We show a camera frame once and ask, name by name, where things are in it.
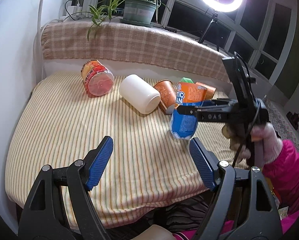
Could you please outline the pink jacket forearm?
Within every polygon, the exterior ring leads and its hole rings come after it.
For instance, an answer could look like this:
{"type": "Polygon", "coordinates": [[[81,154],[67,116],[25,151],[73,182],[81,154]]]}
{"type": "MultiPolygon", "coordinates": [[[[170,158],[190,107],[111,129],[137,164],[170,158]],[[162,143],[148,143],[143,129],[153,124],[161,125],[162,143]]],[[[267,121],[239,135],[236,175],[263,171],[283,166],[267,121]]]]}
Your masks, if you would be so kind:
{"type": "Polygon", "coordinates": [[[263,174],[288,206],[288,217],[281,221],[283,233],[289,234],[288,239],[299,238],[299,153],[292,142],[282,142],[280,154],[264,166],[263,174]]]}

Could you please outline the right hand pink glove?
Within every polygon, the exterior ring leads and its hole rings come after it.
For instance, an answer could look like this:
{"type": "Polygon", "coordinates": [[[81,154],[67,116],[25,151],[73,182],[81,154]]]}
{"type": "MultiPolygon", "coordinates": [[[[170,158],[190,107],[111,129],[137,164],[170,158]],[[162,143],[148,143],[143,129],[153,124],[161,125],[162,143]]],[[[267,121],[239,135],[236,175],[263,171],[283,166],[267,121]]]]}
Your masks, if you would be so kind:
{"type": "MultiPolygon", "coordinates": [[[[241,149],[239,150],[239,155],[237,161],[240,163],[243,159],[250,159],[252,157],[252,152],[246,147],[246,143],[243,142],[243,138],[239,137],[234,129],[230,127],[230,124],[225,124],[222,128],[222,134],[230,140],[230,149],[232,151],[237,151],[243,143],[241,149]]],[[[253,143],[260,143],[261,147],[261,158],[255,153],[255,165],[258,167],[264,167],[265,164],[272,163],[277,159],[283,148],[283,142],[277,137],[273,125],[267,122],[265,125],[254,125],[251,132],[251,140],[253,143]]]]}

